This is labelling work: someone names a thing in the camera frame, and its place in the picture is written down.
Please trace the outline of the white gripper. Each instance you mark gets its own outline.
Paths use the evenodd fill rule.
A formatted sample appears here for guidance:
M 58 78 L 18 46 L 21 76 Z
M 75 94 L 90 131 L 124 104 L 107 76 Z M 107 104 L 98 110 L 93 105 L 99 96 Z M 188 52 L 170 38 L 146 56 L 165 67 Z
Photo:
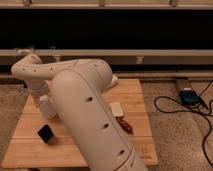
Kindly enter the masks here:
M 34 99 L 49 93 L 49 86 L 44 80 L 29 80 L 27 87 Z

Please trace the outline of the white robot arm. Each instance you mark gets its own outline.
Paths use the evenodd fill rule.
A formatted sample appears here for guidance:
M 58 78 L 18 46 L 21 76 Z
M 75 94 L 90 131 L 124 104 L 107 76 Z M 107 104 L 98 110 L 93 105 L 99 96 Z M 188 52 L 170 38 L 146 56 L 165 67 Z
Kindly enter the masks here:
M 31 53 L 11 72 L 25 81 L 33 97 L 51 95 L 56 114 L 91 171 L 148 171 L 102 98 L 112 82 L 107 62 L 76 59 L 44 64 Z

